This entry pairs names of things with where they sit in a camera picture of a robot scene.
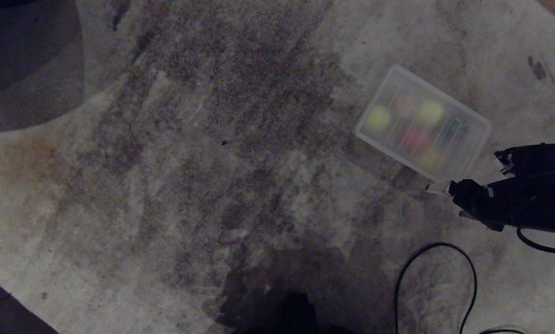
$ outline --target clear plastic box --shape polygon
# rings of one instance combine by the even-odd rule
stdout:
[[[492,124],[394,65],[354,130],[360,139],[436,182],[467,175]]]

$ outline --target black device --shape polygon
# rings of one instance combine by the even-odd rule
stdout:
[[[509,148],[495,153],[511,178],[480,186],[474,180],[451,182],[453,202],[490,230],[517,227],[517,236],[535,249],[555,253],[523,235],[522,230],[555,233],[555,144]]]

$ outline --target gray surface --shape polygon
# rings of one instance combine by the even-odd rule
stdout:
[[[308,291],[320,321],[387,333],[400,267],[442,240],[480,273],[466,333],[555,333],[555,256],[459,218],[350,134],[399,63],[494,124],[473,178],[497,178],[496,149],[555,142],[555,19],[535,1],[76,9],[82,103],[0,134],[0,284],[57,331],[222,333],[279,288]],[[66,87],[49,64],[33,73]],[[404,332],[455,333],[468,267],[442,251],[408,274]]]

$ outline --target black cord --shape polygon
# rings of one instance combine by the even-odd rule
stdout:
[[[537,250],[540,250],[540,251],[555,254],[555,248],[540,245],[540,244],[538,244],[534,241],[531,241],[531,239],[528,239],[526,236],[523,235],[522,230],[523,230],[523,228],[521,228],[521,227],[517,228],[517,237],[519,237],[519,239],[521,239],[521,241],[523,241],[527,246],[532,247],[532,248],[537,249]]]
[[[475,305],[475,299],[478,295],[478,275],[475,271],[475,266],[473,266],[473,262],[471,258],[469,258],[468,254],[466,254],[466,252],[464,252],[464,250],[460,249],[459,247],[448,243],[434,243],[432,245],[428,245],[420,249],[414,256],[412,256],[412,258],[409,259],[409,261],[407,261],[405,266],[403,266],[403,269],[401,270],[401,274],[399,275],[399,278],[397,279],[397,283],[395,285],[395,334],[399,334],[399,290],[401,288],[401,282],[403,281],[403,276],[405,275],[405,272],[407,271],[407,269],[409,269],[409,266],[411,266],[411,264],[417,258],[419,258],[425,252],[431,249],[435,249],[437,247],[449,247],[451,249],[454,249],[460,252],[461,255],[464,256],[464,258],[466,258],[466,260],[469,262],[469,266],[471,267],[471,271],[473,273],[473,296],[471,298],[471,303],[469,304],[467,313],[465,314],[465,317],[461,322],[461,327],[459,328],[459,334],[463,334],[465,323],[469,318],[469,315],[473,309],[473,306]],[[519,330],[515,330],[515,329],[494,329],[494,330],[487,330],[485,332],[481,332],[480,334],[496,334],[496,333],[525,334],[524,332],[520,332]]]

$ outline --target ball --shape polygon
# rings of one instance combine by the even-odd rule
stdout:
[[[428,127],[435,127],[443,116],[445,116],[443,106],[436,102],[426,101],[418,109],[416,120]]]
[[[362,128],[369,132],[378,133],[386,130],[390,122],[391,113],[385,106],[379,104],[369,112]]]
[[[403,148],[409,152],[422,150],[430,146],[428,137],[428,131],[424,131],[422,127],[410,127],[405,134],[405,138],[402,137]]]
[[[418,165],[429,172],[436,172],[443,168],[441,165],[442,154],[435,148],[424,151],[420,156]]]

